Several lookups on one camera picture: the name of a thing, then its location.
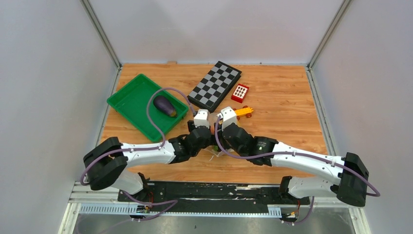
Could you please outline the black grey checkerboard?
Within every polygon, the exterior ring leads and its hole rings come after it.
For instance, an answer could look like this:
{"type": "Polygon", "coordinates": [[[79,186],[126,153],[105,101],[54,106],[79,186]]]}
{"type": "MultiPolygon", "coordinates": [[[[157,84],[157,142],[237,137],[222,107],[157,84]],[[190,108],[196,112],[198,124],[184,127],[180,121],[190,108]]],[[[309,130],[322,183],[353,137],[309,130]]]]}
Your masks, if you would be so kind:
{"type": "Polygon", "coordinates": [[[188,94],[190,103],[200,109],[214,112],[232,87],[238,82],[242,71],[218,61],[188,94]]]}

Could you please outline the yellow toy block car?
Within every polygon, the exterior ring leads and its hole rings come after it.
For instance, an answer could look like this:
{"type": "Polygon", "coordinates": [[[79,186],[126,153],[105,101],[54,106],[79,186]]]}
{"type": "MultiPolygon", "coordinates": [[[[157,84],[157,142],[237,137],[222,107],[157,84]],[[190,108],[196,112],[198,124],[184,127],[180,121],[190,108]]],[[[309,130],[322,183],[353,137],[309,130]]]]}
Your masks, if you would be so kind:
{"type": "Polygon", "coordinates": [[[252,113],[254,112],[253,108],[250,108],[248,106],[244,106],[241,109],[236,109],[233,108],[233,111],[236,114],[236,118],[237,120],[240,120],[241,117],[246,117],[246,118],[251,118],[252,117],[252,113]]]}

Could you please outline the dark purple fake eggplant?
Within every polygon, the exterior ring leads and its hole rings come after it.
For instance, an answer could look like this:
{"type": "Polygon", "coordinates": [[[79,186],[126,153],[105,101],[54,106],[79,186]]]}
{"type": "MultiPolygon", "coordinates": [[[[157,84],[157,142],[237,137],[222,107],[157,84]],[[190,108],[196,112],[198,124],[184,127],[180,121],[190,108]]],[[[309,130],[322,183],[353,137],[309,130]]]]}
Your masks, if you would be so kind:
{"type": "Polygon", "coordinates": [[[161,111],[163,114],[169,117],[177,116],[177,111],[175,107],[165,96],[162,96],[162,95],[156,96],[153,99],[152,103],[155,106],[155,108],[161,111]]]}

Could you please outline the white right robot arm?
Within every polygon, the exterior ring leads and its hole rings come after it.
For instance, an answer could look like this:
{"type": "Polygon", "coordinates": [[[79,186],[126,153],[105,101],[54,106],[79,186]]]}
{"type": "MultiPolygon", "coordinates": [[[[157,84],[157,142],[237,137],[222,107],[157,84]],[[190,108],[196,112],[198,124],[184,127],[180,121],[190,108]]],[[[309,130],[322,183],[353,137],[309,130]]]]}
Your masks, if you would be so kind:
{"type": "Polygon", "coordinates": [[[291,168],[311,174],[300,178],[284,176],[278,197],[283,203],[310,196],[336,197],[351,206],[366,204],[369,171],[361,158],[347,152],[330,156],[291,147],[263,136],[252,136],[237,124],[227,125],[218,134],[236,152],[236,157],[255,165],[291,168]]]}

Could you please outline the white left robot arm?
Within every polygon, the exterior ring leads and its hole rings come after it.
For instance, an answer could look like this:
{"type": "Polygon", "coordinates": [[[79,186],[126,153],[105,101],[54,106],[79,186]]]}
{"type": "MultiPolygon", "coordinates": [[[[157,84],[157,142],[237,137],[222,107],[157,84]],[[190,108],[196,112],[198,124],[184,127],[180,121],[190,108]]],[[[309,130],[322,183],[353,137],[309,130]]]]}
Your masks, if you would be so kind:
{"type": "Polygon", "coordinates": [[[164,143],[127,144],[117,137],[110,137],[89,151],[84,157],[85,172],[81,184],[93,191],[108,187],[124,190],[137,201],[149,196],[141,174],[134,174],[128,168],[149,164],[174,164],[188,161],[198,155],[201,149],[211,144],[210,125],[194,125],[189,133],[173,137],[164,143]]]}

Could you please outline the green plastic tray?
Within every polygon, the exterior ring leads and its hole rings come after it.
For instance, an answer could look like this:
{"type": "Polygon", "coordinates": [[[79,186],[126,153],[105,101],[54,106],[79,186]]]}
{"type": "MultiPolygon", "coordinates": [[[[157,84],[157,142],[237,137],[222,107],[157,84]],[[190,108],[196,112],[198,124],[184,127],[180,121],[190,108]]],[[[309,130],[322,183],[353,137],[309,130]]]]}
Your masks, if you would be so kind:
{"type": "MultiPolygon", "coordinates": [[[[150,97],[161,87],[144,74],[139,74],[107,99],[107,103],[137,128],[147,139],[159,142],[162,136],[150,123],[146,107],[150,97]]],[[[189,107],[170,94],[162,91],[158,95],[165,96],[175,107],[176,117],[169,117],[157,110],[151,103],[149,112],[152,121],[164,134],[170,132],[187,114],[189,107]]]]}

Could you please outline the pink fake peach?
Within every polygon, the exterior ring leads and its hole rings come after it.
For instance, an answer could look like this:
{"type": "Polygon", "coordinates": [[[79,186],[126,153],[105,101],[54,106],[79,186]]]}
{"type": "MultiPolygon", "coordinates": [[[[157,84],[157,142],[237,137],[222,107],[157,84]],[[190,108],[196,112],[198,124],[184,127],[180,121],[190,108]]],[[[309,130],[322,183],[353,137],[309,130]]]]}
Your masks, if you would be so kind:
{"type": "Polygon", "coordinates": [[[211,127],[210,127],[210,132],[211,132],[212,135],[214,135],[214,134],[216,133],[216,130],[215,130],[215,126],[214,126],[214,125],[211,125],[211,127]]]}

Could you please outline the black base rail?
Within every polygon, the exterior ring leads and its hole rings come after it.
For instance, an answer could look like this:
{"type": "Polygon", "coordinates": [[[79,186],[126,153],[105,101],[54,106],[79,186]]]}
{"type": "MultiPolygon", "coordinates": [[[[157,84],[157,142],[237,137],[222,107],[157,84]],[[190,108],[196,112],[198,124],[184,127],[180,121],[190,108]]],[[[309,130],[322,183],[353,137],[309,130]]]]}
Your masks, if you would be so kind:
{"type": "Polygon", "coordinates": [[[295,208],[310,198],[282,194],[278,185],[150,181],[134,198],[144,202],[177,200],[170,212],[264,214],[269,205],[295,208]]]}

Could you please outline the red white toy block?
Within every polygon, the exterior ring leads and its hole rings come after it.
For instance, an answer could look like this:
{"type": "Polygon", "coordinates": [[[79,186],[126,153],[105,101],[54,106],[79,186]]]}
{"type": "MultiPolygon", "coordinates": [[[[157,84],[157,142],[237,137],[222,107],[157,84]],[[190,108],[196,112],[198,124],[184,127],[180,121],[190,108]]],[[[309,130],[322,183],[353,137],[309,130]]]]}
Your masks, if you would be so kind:
{"type": "Polygon", "coordinates": [[[248,91],[249,91],[248,86],[239,83],[237,84],[233,94],[231,95],[231,99],[238,103],[243,103],[248,91]]]}

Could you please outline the clear zip top bag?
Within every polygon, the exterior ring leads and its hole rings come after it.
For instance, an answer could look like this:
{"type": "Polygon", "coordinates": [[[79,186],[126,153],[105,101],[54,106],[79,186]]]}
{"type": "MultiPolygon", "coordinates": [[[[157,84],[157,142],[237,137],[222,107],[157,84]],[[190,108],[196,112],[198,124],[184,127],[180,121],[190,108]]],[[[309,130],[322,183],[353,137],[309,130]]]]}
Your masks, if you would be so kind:
{"type": "Polygon", "coordinates": [[[226,155],[226,153],[221,151],[218,146],[209,146],[205,150],[211,153],[211,158],[209,161],[213,160],[215,157],[218,158],[218,157],[226,155]]]}

